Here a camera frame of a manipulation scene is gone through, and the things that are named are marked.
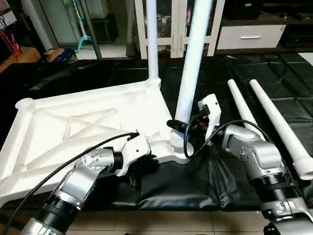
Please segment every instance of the white plastic pipe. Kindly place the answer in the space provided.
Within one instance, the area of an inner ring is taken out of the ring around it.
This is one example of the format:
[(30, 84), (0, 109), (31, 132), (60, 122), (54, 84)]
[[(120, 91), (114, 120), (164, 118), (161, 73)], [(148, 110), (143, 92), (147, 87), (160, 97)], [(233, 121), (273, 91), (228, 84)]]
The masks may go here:
[[(233, 95), (233, 98), (235, 100), (241, 119), (251, 121), (257, 125), (256, 120), (254, 119), (249, 107), (247, 106), (243, 96), (241, 95), (240, 90), (238, 89), (235, 81), (233, 79), (230, 79), (227, 82), (227, 84), (230, 88), (231, 94)], [(247, 123), (244, 123), (244, 125), (247, 129), (258, 133), (261, 139), (265, 141), (263, 134), (258, 129), (256, 129), (255, 127)]]
[(313, 179), (313, 158), (307, 153), (298, 137), (292, 131), (268, 95), (264, 92), (260, 84), (256, 80), (251, 80), (250, 85), (291, 155), (293, 167), (299, 177), (302, 180)]
[(148, 0), (146, 4), (149, 79), (159, 80), (157, 64), (157, 0)]
[[(176, 120), (185, 123), (190, 119), (211, 9), (212, 0), (195, 1), (175, 115)], [(173, 146), (182, 147), (183, 137), (184, 134), (172, 130), (170, 141)]]
[(82, 31), (83, 37), (84, 37), (84, 38), (87, 38), (87, 34), (86, 34), (86, 32), (85, 32), (84, 25), (83, 25), (83, 22), (82, 22), (82, 18), (81, 18), (81, 16), (80, 16), (79, 10), (78, 10), (78, 8), (77, 8), (77, 3), (76, 3), (76, 1), (73, 1), (73, 4), (74, 4), (74, 7), (75, 7), (76, 16), (77, 16), (77, 18), (78, 18), (78, 23), (79, 23), (80, 29), (81, 29), (81, 31)]

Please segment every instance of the floor tile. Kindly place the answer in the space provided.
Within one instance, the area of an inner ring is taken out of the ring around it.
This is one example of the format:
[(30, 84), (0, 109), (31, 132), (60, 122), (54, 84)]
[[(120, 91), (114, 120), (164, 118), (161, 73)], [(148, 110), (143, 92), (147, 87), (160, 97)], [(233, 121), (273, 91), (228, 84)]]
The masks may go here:
[(114, 230), (116, 212), (78, 213), (70, 230)]
[[(0, 233), (2, 233), (2, 230), (4, 228), (4, 225), (0, 224)], [(20, 231), (16, 230), (16, 229), (12, 229), (10, 228), (8, 235), (18, 235), (20, 234)]]
[[(67, 235), (85, 235), (86, 231), (68, 231)], [(124, 235), (123, 231), (88, 231), (88, 235)], [(128, 232), (130, 235), (214, 235), (213, 232), (151, 232), (136, 231)]]
[(117, 212), (116, 230), (121, 231), (213, 231), (209, 212), (134, 211)]
[(215, 235), (264, 235), (263, 232), (215, 232)]
[(215, 232), (262, 232), (268, 221), (261, 212), (221, 212), (211, 213)]

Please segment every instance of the white cabinet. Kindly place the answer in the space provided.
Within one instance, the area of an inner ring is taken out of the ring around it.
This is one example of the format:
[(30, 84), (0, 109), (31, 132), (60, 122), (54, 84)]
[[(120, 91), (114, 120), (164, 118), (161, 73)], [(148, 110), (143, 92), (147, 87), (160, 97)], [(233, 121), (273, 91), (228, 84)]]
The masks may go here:
[(275, 48), (285, 25), (225, 26), (217, 49)]
[[(134, 0), (142, 59), (147, 59), (146, 0)], [(195, 0), (156, 0), (157, 44), (159, 50), (167, 50), (171, 58), (183, 57), (188, 46), (189, 30)], [(213, 56), (219, 34), (225, 0), (215, 0), (208, 32), (205, 38), (207, 56)]]

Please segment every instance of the black mat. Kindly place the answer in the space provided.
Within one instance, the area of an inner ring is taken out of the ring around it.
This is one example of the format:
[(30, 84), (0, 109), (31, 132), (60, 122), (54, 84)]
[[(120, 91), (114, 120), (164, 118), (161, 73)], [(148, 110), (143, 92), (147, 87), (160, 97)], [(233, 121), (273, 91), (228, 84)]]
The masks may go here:
[[(183, 60), (159, 62), (161, 92), (174, 117)], [(239, 119), (227, 80), (235, 79), (259, 125), (266, 130), (291, 166), (291, 158), (248, 85), (257, 79), (291, 128), (313, 156), (313, 67), (297, 54), (214, 56), (201, 64), (194, 107), (215, 93), (222, 109), (222, 122)], [(79, 61), (72, 64), (15, 64), (0, 74), (5, 93), (6, 124), (1, 128), (3, 143), (21, 98), (42, 98), (145, 80), (147, 61)], [(137, 187), (129, 177), (99, 180), (86, 210), (176, 210), (246, 211), (259, 209), (259, 198), (249, 184), (241, 162), (220, 151), (207, 148), (200, 158), (187, 165), (165, 163), (139, 171)], [(313, 208), (313, 185), (299, 181), (304, 198)], [(34, 196), (24, 209), (37, 209), (49, 193)], [(16, 207), (18, 201), (4, 208)]]

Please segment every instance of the drawer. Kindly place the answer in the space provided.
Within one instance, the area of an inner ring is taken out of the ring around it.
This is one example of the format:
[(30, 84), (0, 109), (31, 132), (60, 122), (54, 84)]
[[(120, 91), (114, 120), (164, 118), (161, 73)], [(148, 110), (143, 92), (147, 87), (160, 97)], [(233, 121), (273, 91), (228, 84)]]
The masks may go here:
[(245, 25), (222, 27), (217, 49), (273, 48), (285, 25)]

